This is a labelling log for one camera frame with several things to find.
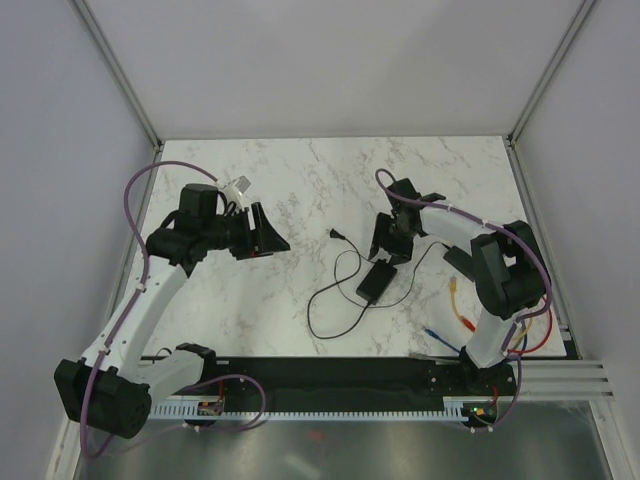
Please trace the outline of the black power adapter with cord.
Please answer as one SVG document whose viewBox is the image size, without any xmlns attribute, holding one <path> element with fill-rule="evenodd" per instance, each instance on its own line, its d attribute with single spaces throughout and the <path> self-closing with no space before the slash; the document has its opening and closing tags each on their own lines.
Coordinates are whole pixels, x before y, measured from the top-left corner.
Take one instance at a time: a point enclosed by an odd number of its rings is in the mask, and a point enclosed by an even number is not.
<svg viewBox="0 0 640 480">
<path fill-rule="evenodd" d="M 420 257 L 420 259 L 418 260 L 418 262 L 416 263 L 416 265 L 414 266 L 414 269 L 412 270 L 412 277 L 411 277 L 411 281 L 410 281 L 410 286 L 409 289 L 407 290 L 407 292 L 399 299 L 396 300 L 394 303 L 392 304 L 388 304 L 388 305 L 379 305 L 378 302 L 380 300 L 380 298 L 382 297 L 382 295 L 386 292 L 387 288 L 390 286 L 391 282 L 394 280 L 394 278 L 397 275 L 397 268 L 395 266 L 393 266 L 390 262 L 384 261 L 384 260 L 376 260 L 375 262 L 373 262 L 372 260 L 365 260 L 365 258 L 363 257 L 363 255 L 360 253 L 360 251 L 358 250 L 358 248 L 355 246 L 355 244 L 349 240 L 346 236 L 342 235 L 341 233 L 339 233 L 337 230 L 335 229 L 331 229 L 329 231 L 329 237 L 332 239 L 338 239 L 341 241 L 344 241 L 346 243 L 349 244 L 349 246 L 351 247 L 350 250 L 347 250 L 347 253 L 355 253 L 358 256 L 358 267 L 356 268 L 356 270 L 346 276 L 343 277 L 341 279 L 337 278 L 337 265 L 338 265 L 338 260 L 339 258 L 335 259 L 334 262 L 334 282 L 321 288 L 320 290 L 314 292 L 311 296 L 311 298 L 309 299 L 308 303 L 307 303 L 307 307 L 306 307 L 306 320 L 307 320 L 307 328 L 311 334 L 311 336 L 317 340 L 335 340 L 341 337 L 346 336 L 347 334 L 349 334 L 350 332 L 352 332 L 362 321 L 365 313 L 367 312 L 368 309 L 370 308 L 374 308 L 374 309 L 387 309 L 387 308 L 393 308 L 396 305 L 402 303 L 407 297 L 408 295 L 411 293 L 412 289 L 413 289 L 413 285 L 415 283 L 415 277 L 416 277 L 416 273 L 417 273 L 417 268 L 420 266 L 421 262 L 426 258 L 427 254 L 430 252 L 430 250 L 435 246 L 442 246 L 445 249 L 448 249 L 448 246 L 445 245 L 444 243 L 440 242 L 440 241 L 436 241 L 433 244 L 431 244 L 427 250 L 423 253 L 423 255 Z M 333 288 L 337 288 L 339 291 L 341 291 L 341 287 L 342 284 L 353 279 L 361 270 L 362 265 L 363 265 L 363 261 L 368 261 L 371 264 L 371 268 L 370 270 L 367 272 L 367 275 L 362 279 L 361 283 L 358 285 L 358 288 L 356 289 L 356 294 L 364 301 L 364 304 L 359 304 L 357 303 L 355 300 L 352 300 L 350 297 L 346 296 L 346 299 L 348 301 L 350 301 L 351 303 L 355 304 L 356 306 L 359 306 L 361 308 L 361 313 L 359 314 L 359 316 L 357 317 L 357 319 L 355 320 L 355 322 L 346 330 L 344 330 L 341 333 L 338 334 L 334 334 L 334 335 L 319 335 L 315 332 L 313 325 L 312 325 L 312 320 L 311 320 L 311 308 L 313 305 L 313 302 L 321 295 L 324 294 L 326 292 L 328 292 L 329 290 L 333 289 Z"/>
</svg>

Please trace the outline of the black network switch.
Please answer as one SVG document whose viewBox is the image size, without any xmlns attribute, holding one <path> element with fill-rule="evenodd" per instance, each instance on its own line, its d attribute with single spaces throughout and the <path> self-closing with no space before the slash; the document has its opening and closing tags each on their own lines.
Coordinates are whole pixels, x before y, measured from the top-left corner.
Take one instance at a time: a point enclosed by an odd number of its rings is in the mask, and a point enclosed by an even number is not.
<svg viewBox="0 0 640 480">
<path fill-rule="evenodd" d="M 469 281 L 475 281 L 472 257 L 462 249 L 456 246 L 448 247 L 443 259 Z"/>
</svg>

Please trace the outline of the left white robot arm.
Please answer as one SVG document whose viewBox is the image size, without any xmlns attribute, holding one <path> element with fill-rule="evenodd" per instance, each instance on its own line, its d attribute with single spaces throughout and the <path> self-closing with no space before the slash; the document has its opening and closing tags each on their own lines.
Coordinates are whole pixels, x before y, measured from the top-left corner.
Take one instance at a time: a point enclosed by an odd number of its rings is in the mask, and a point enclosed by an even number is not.
<svg viewBox="0 0 640 480">
<path fill-rule="evenodd" d="M 140 360 L 165 309 L 210 252 L 247 260 L 289 250 L 262 205 L 245 202 L 249 186 L 240 176 L 224 187 L 181 189 L 177 209 L 145 242 L 141 279 L 80 359 L 62 360 L 54 372 L 70 420 L 131 439 L 166 398 L 187 387 L 197 394 L 216 388 L 219 371 L 209 348 L 184 343 L 154 365 Z"/>
</svg>

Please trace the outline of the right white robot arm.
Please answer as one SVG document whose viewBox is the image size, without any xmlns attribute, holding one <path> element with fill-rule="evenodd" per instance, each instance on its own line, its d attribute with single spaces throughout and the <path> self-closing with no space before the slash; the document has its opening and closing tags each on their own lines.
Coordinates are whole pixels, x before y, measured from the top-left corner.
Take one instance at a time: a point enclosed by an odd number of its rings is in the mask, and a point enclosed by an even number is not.
<svg viewBox="0 0 640 480">
<path fill-rule="evenodd" d="M 407 178 L 382 190 L 391 212 L 376 217 L 371 258 L 384 251 L 392 264 L 407 263 L 414 239 L 433 235 L 449 244 L 451 265 L 471 275 L 482 310 L 456 373 L 462 390 L 480 394 L 493 383 L 491 368 L 506 359 L 517 324 L 550 309 L 551 280 L 533 231 L 520 220 L 483 220 L 438 193 L 423 196 Z"/>
</svg>

